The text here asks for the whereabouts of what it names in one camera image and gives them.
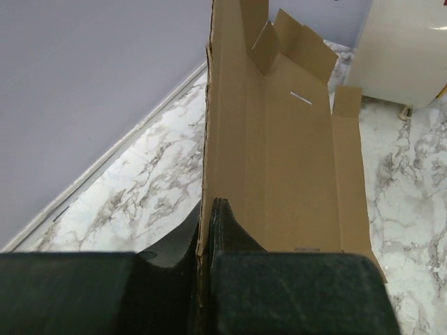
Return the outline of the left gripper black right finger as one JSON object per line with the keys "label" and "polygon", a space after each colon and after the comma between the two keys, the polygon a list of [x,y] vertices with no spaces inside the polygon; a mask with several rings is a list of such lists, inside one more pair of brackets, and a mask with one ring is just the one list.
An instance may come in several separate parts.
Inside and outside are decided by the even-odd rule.
{"label": "left gripper black right finger", "polygon": [[217,198],[210,218],[211,334],[398,334],[372,261],[345,253],[270,253]]}

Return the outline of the brown cardboard box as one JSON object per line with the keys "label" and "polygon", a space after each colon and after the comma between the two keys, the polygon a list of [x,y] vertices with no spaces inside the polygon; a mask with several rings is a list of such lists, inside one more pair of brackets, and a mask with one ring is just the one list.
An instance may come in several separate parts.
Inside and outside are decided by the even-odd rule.
{"label": "brown cardboard box", "polygon": [[265,249],[374,259],[359,112],[362,91],[328,82],[337,55],[267,1],[214,1],[207,46],[198,301],[206,301],[212,203],[229,201]]}

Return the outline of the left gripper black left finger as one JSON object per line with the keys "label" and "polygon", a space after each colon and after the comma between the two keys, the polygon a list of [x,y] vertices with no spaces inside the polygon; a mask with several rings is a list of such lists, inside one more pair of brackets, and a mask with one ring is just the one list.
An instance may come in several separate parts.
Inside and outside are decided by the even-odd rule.
{"label": "left gripper black left finger", "polygon": [[200,211],[141,252],[1,255],[2,334],[192,334]]}

